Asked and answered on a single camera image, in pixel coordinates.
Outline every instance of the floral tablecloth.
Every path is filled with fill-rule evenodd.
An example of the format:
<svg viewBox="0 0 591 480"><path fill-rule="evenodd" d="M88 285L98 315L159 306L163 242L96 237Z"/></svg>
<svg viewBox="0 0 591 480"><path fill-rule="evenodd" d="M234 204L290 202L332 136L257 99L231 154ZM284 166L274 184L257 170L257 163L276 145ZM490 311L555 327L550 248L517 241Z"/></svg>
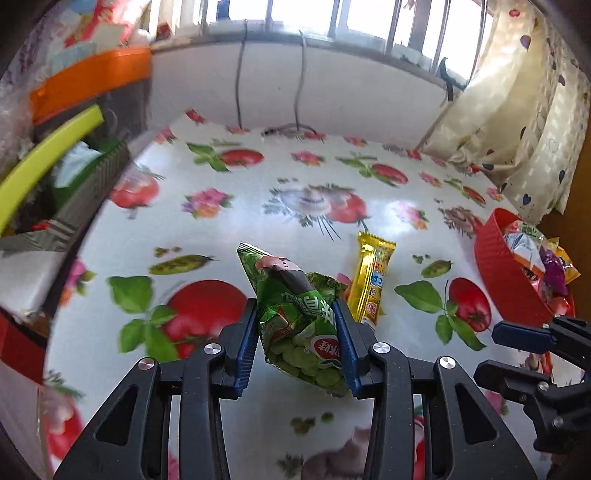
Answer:
<svg viewBox="0 0 591 480"><path fill-rule="evenodd" d="M184 358L238 318L254 296L236 255L240 242L347 283L357 234L367 229L397 243L378 339L428 361L451 355L469 374L492 358L544 372L553 365L559 385L579 382L580 371L560 359L492 342L501 318L473 249L495 207L515 211L476 167L457 171L356 137L264 137L187 111L117 185L63 292L46 361L53 466L137 360ZM531 421L520 406L486 396L542 477L549 456L533 450ZM248 389L221 409L233 480L361 477L371 400L329 396L266 364L259 347ZM420 400L415 415L418 480ZM173 422L171 480L177 430Z"/></svg>

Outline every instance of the red object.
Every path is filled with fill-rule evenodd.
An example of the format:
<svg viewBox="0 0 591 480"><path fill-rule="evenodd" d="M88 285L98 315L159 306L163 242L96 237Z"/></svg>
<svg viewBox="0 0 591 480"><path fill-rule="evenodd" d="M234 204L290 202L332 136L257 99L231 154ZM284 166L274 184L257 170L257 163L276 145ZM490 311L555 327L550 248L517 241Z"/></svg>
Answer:
<svg viewBox="0 0 591 480"><path fill-rule="evenodd" d="M220 154L220 160L231 167L252 167L262 162L262 153L243 148L241 150L228 150Z"/></svg>
<svg viewBox="0 0 591 480"><path fill-rule="evenodd" d="M449 284L449 299L457 303L456 315L476 333L491 326L491 306L475 283L467 278L454 278Z"/></svg>
<svg viewBox="0 0 591 480"><path fill-rule="evenodd" d="M162 331L177 348L180 358L195 349L192 340L217 339L222 328L240 319L246 296L221 280L200 280L184 286L168 301L177 316Z"/></svg>
<svg viewBox="0 0 591 480"><path fill-rule="evenodd" d="M333 202L330 206L332 209L326 216L334 222L358 223L368 217L365 202L354 193L350 194L346 206L338 208Z"/></svg>
<svg viewBox="0 0 591 480"><path fill-rule="evenodd" d="M0 361L21 375L43 385L45 348L34 342L14 321L0 313Z"/></svg>
<svg viewBox="0 0 591 480"><path fill-rule="evenodd" d="M476 264L503 320L539 328L549 323L553 313L532 288L503 239L503 228L515 220L519 217L505 209L497 208L492 212L476 236ZM567 300L574 314L571 294Z"/></svg>
<svg viewBox="0 0 591 480"><path fill-rule="evenodd" d="M67 402L69 403L70 408L72 408L74 415L72 418L64 422L64 431L62 433L52 433L48 428L47 423L45 425L47 451L50 455L54 455L59 460L63 460L66 457L66 454L70 448L72 448L72 445L74 445L74 442L78 439L84 429L76 405L72 400L68 399Z"/></svg>

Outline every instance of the snack package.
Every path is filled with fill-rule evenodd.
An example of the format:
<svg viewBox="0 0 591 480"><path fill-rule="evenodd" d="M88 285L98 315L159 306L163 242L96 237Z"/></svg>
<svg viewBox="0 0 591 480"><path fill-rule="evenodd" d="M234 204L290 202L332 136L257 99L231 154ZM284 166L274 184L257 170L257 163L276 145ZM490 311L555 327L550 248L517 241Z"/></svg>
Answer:
<svg viewBox="0 0 591 480"><path fill-rule="evenodd" d="M544 282L550 286L554 294L566 297L569 291L566 288L562 262L551 250L546 250L544 247L540 247L540 258L546 269Z"/></svg>
<svg viewBox="0 0 591 480"><path fill-rule="evenodd" d="M378 321L379 299L390 257L396 244L371 233L359 233L359 264L350 285L347 305L356 322L375 328Z"/></svg>
<svg viewBox="0 0 591 480"><path fill-rule="evenodd" d="M304 273L287 258L241 243L238 257L257 296L268 363L326 391L345 395L335 314L330 307L346 285Z"/></svg>
<svg viewBox="0 0 591 480"><path fill-rule="evenodd" d="M503 229L503 234L505 235L507 233L524 233L532 237L537 245L540 245L544 240L546 240L546 237L542 232L540 232L535 226L530 225L523 220L516 220L515 222L507 225Z"/></svg>
<svg viewBox="0 0 591 480"><path fill-rule="evenodd" d="M556 247L556 252L554 253L562 263L564 268L564 280L567 285L581 276L581 273L579 273L579 270L574 267L573 261L570 259L564 248Z"/></svg>
<svg viewBox="0 0 591 480"><path fill-rule="evenodd" d="M526 233L508 233L504 235L513 258L519 263L530 280L544 277L546 271L540 252L534 239Z"/></svg>

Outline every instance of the blue gripper pad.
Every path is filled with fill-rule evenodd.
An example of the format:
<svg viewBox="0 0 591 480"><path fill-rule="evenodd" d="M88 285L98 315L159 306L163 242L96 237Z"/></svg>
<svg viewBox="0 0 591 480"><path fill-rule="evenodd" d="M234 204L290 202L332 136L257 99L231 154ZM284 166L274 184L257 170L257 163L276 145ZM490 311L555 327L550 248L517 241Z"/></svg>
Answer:
<svg viewBox="0 0 591 480"><path fill-rule="evenodd" d="M542 355L555 346L548 329L537 329L516 323L499 322L492 329L492 339L497 345Z"/></svg>
<svg viewBox="0 0 591 480"><path fill-rule="evenodd" d="M252 363L255 359L256 346L258 344L258 325L256 323L256 309L252 309L246 325L242 343L236 356L236 382L234 389L238 397L248 386L251 376Z"/></svg>
<svg viewBox="0 0 591 480"><path fill-rule="evenodd" d="M335 312L336 331L340 343L340 360L343 366L343 377L354 397L361 391L361 380L357 375L359 358L355 353L349 329L343 318L338 302L333 302L332 309Z"/></svg>

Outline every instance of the gray basket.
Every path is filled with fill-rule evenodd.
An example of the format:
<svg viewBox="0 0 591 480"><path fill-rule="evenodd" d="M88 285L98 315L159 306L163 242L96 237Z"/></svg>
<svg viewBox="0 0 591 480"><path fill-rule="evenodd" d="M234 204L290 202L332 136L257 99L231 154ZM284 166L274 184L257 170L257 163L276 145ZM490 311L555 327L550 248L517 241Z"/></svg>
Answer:
<svg viewBox="0 0 591 480"><path fill-rule="evenodd" d="M131 161L127 145L121 143L104 159L49 221L43 231L0 237L0 251L67 252L78 235L94 218L101 204L115 186L119 175Z"/></svg>

